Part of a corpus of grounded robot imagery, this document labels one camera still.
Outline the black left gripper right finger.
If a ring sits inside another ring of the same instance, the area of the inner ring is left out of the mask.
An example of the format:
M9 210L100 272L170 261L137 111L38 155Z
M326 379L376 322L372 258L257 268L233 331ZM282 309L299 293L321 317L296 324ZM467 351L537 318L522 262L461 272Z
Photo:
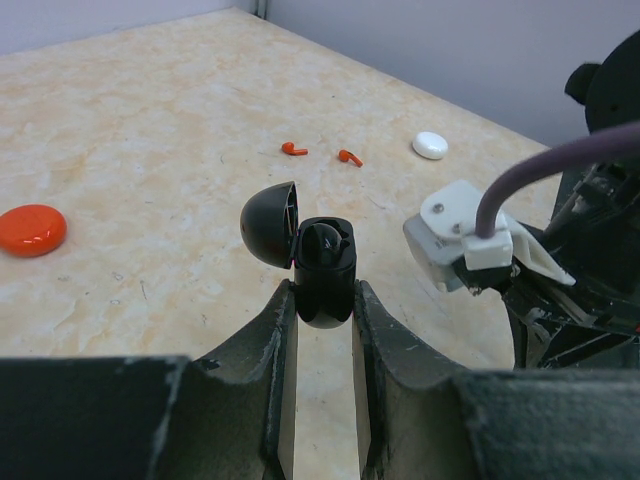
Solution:
M355 285L353 368L364 479L635 479L633 370L470 370Z

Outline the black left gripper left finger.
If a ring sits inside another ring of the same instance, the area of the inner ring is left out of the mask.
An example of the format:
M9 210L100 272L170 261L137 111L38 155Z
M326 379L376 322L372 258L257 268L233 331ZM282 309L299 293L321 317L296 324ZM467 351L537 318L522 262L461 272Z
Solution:
M5 479L289 479L292 284L199 359L5 358Z

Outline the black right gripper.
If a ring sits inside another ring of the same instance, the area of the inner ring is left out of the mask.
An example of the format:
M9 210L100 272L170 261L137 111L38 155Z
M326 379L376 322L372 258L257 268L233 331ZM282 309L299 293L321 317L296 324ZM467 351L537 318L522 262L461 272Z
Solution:
M605 164L563 181L539 239L575 282L523 269L503 291L514 366L638 369L638 172Z

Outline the black round charging case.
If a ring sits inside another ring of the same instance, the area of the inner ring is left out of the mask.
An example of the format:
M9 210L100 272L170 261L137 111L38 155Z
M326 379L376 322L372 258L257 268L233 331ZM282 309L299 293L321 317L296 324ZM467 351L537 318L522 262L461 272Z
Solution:
M350 317L355 299L357 253L352 224L337 217L299 219L294 182L253 195L240 215L243 242L260 261L294 270L298 316L317 329L333 329Z

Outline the white round charging case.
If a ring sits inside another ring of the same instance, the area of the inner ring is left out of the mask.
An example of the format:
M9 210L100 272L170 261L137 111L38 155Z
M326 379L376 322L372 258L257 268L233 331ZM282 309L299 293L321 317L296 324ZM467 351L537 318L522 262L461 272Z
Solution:
M449 144L437 133L422 131L413 138L412 148L425 159L441 160L448 153Z

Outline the black earbud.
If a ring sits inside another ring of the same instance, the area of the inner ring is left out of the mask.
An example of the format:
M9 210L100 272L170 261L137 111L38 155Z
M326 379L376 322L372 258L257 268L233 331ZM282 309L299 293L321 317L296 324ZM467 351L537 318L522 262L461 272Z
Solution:
M336 227L327 223L314 223L302 234L299 257L310 268L334 267L341 257L339 243L340 234Z
M337 228L337 231L340 234L339 252L343 254L351 246L351 232L342 228Z

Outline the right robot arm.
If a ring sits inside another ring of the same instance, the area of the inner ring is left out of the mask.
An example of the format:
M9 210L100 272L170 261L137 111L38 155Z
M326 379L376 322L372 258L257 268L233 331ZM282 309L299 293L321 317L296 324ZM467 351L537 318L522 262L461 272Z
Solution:
M569 77L585 110L586 137L501 175L486 191L476 230L494 234L502 204L527 185L561 176L539 236L567 284L522 269L502 288L518 368L639 366L639 38Z

